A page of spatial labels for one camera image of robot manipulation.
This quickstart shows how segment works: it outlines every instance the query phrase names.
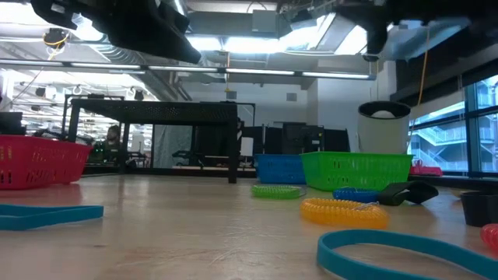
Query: glass window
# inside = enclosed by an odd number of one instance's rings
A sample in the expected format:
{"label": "glass window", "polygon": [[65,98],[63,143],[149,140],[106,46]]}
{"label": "glass window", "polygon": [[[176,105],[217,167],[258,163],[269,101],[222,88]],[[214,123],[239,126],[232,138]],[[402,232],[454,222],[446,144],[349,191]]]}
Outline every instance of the glass window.
{"label": "glass window", "polygon": [[495,140],[498,128],[498,114],[479,118],[479,148],[482,172],[498,172],[498,142]]}
{"label": "glass window", "polygon": [[478,109],[496,106],[496,92],[498,92],[498,75],[483,79],[475,84]]}
{"label": "glass window", "polygon": [[413,132],[409,154],[424,166],[443,171],[468,171],[467,134],[464,121],[442,124]]}
{"label": "glass window", "polygon": [[465,112],[465,102],[458,102],[454,105],[445,107],[443,109],[434,111],[427,115],[423,115],[415,120],[415,124],[423,124],[428,121],[440,120],[445,117],[458,116],[459,114],[463,114]]}

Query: black container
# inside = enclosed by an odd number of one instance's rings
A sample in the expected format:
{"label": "black container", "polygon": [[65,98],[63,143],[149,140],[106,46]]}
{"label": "black container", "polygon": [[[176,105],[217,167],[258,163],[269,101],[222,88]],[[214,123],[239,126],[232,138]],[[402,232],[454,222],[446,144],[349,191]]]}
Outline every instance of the black container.
{"label": "black container", "polygon": [[469,226],[485,226],[498,222],[498,194],[471,191],[461,195],[465,223]]}

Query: green basket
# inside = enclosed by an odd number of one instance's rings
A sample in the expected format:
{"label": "green basket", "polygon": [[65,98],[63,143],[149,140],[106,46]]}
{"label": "green basket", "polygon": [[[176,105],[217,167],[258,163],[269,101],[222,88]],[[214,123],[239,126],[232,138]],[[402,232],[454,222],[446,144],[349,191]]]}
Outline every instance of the green basket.
{"label": "green basket", "polygon": [[390,183],[406,182],[412,157],[359,152],[301,155],[307,185],[323,191],[345,186],[382,191]]}

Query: red object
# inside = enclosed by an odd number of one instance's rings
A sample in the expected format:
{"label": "red object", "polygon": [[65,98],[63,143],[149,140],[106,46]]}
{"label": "red object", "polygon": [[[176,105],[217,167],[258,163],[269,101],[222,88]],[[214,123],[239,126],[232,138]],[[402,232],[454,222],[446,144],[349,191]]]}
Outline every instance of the red object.
{"label": "red object", "polygon": [[498,252],[498,224],[489,224],[481,228],[481,239],[486,245]]}
{"label": "red object", "polygon": [[410,167],[410,175],[432,175],[443,176],[443,170],[440,167],[424,166],[422,160],[415,161],[415,165]]}
{"label": "red object", "polygon": [[0,190],[77,181],[92,148],[30,136],[0,135]]}

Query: pink basket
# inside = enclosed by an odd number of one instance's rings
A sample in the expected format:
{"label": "pink basket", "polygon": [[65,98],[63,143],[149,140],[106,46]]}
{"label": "pink basket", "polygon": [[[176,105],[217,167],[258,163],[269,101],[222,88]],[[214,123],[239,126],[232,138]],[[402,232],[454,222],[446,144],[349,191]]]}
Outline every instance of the pink basket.
{"label": "pink basket", "polygon": [[77,181],[92,148],[29,136],[0,135],[0,190]]}

